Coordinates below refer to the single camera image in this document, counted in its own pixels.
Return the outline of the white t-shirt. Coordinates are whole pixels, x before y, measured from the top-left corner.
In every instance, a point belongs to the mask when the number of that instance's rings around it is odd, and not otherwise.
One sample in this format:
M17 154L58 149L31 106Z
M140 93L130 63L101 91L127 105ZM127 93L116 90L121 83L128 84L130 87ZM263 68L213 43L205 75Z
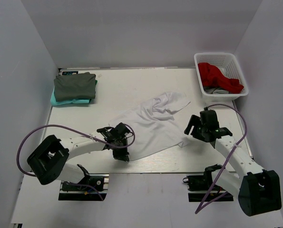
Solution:
M188 144L184 131L174 119L174 114L185 108L190 101L179 92L165 92L142 102L109 122L128 124L136 139L128 147L129 160L136 161L173 146Z

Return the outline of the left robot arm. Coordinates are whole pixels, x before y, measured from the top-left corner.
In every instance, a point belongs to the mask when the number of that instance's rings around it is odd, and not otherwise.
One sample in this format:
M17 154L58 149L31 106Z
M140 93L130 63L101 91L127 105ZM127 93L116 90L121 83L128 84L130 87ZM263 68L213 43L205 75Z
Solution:
M68 161L86 153L111 150L116 160L129 162L128 138L135 138L134 130L125 123L116 127L99 128L91 134L77 132L76 138L59 139L55 135L46 137L27 158L32 172L42 185L55 180L75 186L80 190L99 190L90 183L91 175L80 164Z

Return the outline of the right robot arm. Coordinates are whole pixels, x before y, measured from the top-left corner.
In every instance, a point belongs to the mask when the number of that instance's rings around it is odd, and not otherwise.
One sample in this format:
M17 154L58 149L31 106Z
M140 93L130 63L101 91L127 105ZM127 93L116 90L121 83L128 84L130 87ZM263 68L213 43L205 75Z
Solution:
M244 214L250 217L281 209L279 175L265 170L244 152L230 130L220 127L214 110L192 115L184 133L211 144L236 172L230 173L224 165L216 164L206 167L201 175L187 176L183 183L188 185L190 194L195 195L189 197L190 202L200 200L200 192L204 191L201 206L213 200L236 198Z

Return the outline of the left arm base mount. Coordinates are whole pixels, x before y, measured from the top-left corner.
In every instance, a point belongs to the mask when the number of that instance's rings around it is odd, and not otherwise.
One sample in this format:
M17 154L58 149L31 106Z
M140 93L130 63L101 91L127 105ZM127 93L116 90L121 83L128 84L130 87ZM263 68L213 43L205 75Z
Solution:
M85 177L79 184L62 181L59 201L103 201L109 184L108 174L96 174Z

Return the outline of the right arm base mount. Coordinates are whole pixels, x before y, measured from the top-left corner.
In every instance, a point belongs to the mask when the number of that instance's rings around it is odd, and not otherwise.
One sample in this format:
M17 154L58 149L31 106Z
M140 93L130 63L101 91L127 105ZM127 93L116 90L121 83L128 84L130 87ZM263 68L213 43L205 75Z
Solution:
M201 202L202 198L205 196L210 187L210 184L207 183L203 174L188 175L183 178L183 183L187 185L189 202ZM205 202L209 202L225 192L226 191L223 188L215 185Z

